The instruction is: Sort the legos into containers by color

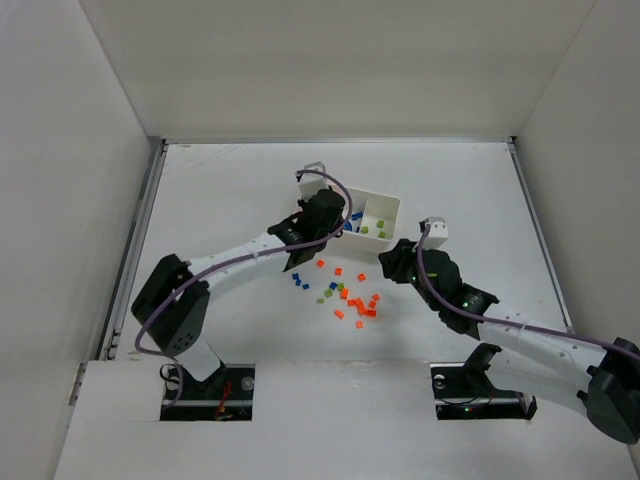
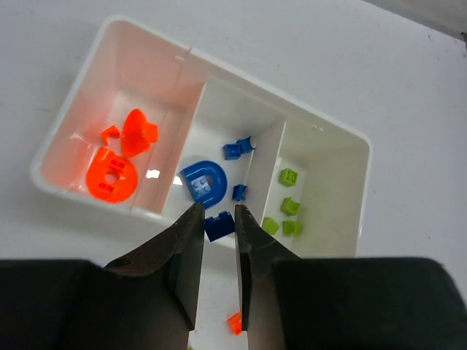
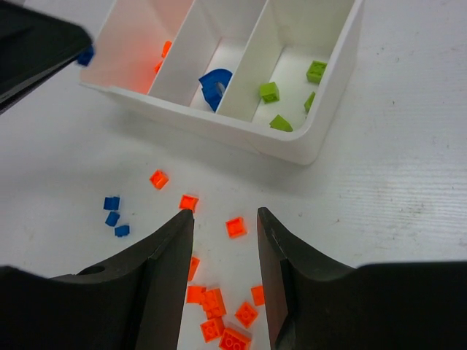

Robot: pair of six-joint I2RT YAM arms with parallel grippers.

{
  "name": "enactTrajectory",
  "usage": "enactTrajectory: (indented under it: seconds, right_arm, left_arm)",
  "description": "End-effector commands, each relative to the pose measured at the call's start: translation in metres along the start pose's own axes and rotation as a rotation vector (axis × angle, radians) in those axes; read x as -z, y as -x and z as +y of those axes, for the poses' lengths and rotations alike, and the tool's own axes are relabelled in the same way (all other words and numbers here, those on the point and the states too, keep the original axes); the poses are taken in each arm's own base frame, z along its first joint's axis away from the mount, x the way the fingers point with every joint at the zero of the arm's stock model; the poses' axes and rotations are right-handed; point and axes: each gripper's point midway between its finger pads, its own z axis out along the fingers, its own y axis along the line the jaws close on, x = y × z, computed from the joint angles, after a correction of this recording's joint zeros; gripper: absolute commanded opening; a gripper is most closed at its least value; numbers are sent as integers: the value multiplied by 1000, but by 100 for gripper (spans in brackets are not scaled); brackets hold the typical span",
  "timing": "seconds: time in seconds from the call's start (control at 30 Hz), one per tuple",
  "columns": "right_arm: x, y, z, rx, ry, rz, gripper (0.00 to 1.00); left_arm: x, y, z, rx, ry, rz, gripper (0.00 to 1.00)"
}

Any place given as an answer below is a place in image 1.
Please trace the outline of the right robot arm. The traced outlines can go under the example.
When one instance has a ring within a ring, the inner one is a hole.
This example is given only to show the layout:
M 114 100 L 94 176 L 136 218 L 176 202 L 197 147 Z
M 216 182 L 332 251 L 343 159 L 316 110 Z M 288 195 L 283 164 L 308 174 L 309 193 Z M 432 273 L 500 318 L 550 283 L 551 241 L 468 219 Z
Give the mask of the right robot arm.
M 613 440 L 638 443 L 639 348 L 633 342 L 603 342 L 529 321 L 464 282 L 446 252 L 408 239 L 378 259 L 386 279 L 411 285 L 448 329 L 478 341 L 465 363 L 474 387 L 544 398 L 585 416 Z

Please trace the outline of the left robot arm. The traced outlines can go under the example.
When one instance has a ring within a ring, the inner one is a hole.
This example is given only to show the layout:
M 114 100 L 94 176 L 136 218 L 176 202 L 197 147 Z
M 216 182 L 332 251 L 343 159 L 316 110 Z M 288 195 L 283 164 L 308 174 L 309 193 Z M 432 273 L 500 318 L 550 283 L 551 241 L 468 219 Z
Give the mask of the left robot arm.
M 196 381 L 222 374 L 223 362 L 201 338 L 207 307 L 220 296 L 262 276 L 293 270 L 312 260 L 351 215 L 348 190 L 326 187 L 298 202 L 300 210 L 255 239 L 225 252 L 182 260 L 163 257 L 132 303 L 155 353 L 173 359 Z

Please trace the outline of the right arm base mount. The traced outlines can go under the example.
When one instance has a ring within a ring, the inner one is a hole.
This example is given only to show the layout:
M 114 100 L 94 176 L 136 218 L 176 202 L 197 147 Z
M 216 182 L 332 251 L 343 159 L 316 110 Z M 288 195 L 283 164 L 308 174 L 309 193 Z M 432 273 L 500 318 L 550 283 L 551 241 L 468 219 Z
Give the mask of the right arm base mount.
M 502 349 L 481 343 L 463 363 L 430 365 L 436 417 L 440 421 L 531 420 L 535 397 L 497 388 L 489 379 L 490 361 Z

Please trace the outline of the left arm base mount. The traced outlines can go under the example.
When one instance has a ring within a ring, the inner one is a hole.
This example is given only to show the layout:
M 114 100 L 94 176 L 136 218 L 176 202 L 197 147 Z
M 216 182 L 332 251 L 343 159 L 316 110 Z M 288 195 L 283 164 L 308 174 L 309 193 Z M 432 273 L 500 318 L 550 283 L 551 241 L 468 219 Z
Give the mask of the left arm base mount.
M 196 380 L 183 367 L 163 364 L 159 376 L 164 391 L 159 419 L 164 422 L 245 422 L 253 417 L 256 380 L 254 364 L 222 362 L 205 381 Z

